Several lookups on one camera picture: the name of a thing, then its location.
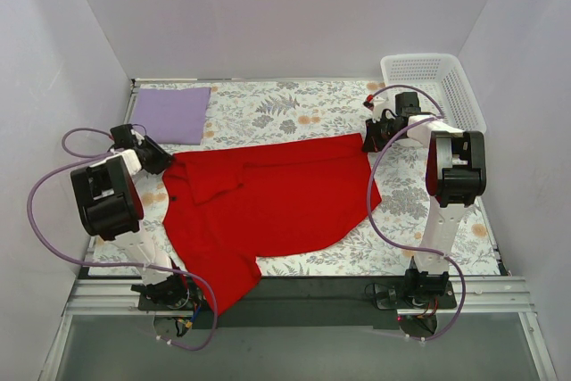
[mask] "folded purple towel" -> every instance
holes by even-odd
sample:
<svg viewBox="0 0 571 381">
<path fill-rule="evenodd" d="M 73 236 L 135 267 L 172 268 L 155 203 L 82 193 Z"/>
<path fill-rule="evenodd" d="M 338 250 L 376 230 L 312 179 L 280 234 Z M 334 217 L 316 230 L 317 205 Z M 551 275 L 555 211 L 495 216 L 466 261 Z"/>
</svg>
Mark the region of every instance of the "folded purple towel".
<svg viewBox="0 0 571 381">
<path fill-rule="evenodd" d="M 157 143 L 199 145 L 211 89 L 141 89 L 131 123 L 144 125 Z"/>
</svg>

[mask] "red shirt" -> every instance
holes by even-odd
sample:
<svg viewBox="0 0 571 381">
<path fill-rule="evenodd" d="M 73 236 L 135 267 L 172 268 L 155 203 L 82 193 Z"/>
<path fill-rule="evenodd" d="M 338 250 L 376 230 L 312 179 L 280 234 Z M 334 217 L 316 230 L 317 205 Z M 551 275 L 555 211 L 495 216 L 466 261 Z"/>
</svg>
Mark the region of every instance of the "red shirt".
<svg viewBox="0 0 571 381">
<path fill-rule="evenodd" d="M 210 283 L 219 313 L 258 283 L 257 256 L 329 247 L 367 216 L 361 146 L 352 134 L 175 154 L 163 176 L 164 227 L 186 269 Z M 380 202 L 374 186 L 372 206 Z"/>
</svg>

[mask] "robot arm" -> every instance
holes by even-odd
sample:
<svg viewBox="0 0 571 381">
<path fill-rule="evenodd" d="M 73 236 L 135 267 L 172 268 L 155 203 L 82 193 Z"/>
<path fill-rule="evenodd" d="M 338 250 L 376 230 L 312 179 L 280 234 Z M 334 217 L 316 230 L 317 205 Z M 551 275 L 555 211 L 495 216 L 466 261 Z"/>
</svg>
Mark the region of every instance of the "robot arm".
<svg viewBox="0 0 571 381">
<path fill-rule="evenodd" d="M 409 125 L 426 115 L 409 118 Z M 407 132 L 409 138 L 428 147 L 426 191 L 430 210 L 420 247 L 450 254 L 459 224 L 485 190 L 484 136 L 450 127 L 441 120 L 425 122 Z M 441 256 L 419 252 L 414 262 L 420 272 L 438 275 L 448 271 Z"/>
<path fill-rule="evenodd" d="M 130 261 L 172 268 L 169 255 L 142 228 L 143 205 L 133 177 L 141 170 L 160 174 L 173 157 L 130 124 L 111 129 L 115 150 L 102 161 L 71 173 L 81 223 L 91 236 L 119 247 Z M 138 269 L 143 285 L 132 286 L 155 303 L 175 305 L 188 297 L 186 280 L 155 269 Z"/>
<path fill-rule="evenodd" d="M 386 107 L 388 104 L 372 104 L 369 99 L 364 104 L 373 111 L 373 118 L 366 122 L 364 152 L 379 152 L 396 132 L 432 116 L 421 111 L 414 92 L 398 94 L 394 112 Z M 411 128 L 407 137 L 428 148 L 426 190 L 430 210 L 420 247 L 450 254 L 462 218 L 485 190 L 484 136 L 433 120 Z M 422 281 L 430 283 L 433 278 L 437 279 L 435 285 L 442 285 L 446 283 L 449 264 L 436 254 L 417 252 L 411 268 L 418 271 L 414 274 L 417 279 L 422 277 Z"/>
</svg>

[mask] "white plastic basket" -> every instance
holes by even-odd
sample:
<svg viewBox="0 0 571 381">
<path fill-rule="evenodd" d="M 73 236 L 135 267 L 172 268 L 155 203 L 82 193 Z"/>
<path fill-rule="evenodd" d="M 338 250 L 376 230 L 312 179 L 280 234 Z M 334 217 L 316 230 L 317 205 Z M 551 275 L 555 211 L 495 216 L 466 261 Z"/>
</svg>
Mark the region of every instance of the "white plastic basket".
<svg viewBox="0 0 571 381">
<path fill-rule="evenodd" d="M 446 123 L 466 131 L 485 133 L 484 116 L 458 58 L 450 54 L 387 55 L 381 60 L 387 86 L 407 84 L 432 96 L 444 110 Z M 389 90 L 392 95 L 402 89 Z M 424 111 L 436 112 L 433 105 L 418 95 Z"/>
</svg>

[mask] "white backdrop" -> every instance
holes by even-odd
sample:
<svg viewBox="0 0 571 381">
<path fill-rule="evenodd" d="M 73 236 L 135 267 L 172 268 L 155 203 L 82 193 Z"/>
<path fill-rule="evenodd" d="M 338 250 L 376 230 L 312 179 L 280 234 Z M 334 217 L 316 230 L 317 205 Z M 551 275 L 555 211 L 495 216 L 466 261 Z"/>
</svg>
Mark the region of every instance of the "white backdrop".
<svg viewBox="0 0 571 381">
<path fill-rule="evenodd" d="M 484 111 L 484 202 L 524 275 L 561 380 L 571 379 L 571 0 L 490 0 L 460 53 Z"/>
<path fill-rule="evenodd" d="M 59 148 L 78 126 L 121 122 L 128 79 L 86 0 L 2 0 L 0 14 L 0 379 L 37 380 L 75 279 L 32 234 L 26 198 L 38 178 L 71 162 Z M 78 151 L 108 142 L 75 140 Z M 37 199 L 39 224 L 61 250 L 81 256 L 69 175 Z"/>
<path fill-rule="evenodd" d="M 131 78 L 373 77 L 458 54 L 487 0 L 87 0 Z"/>
</svg>

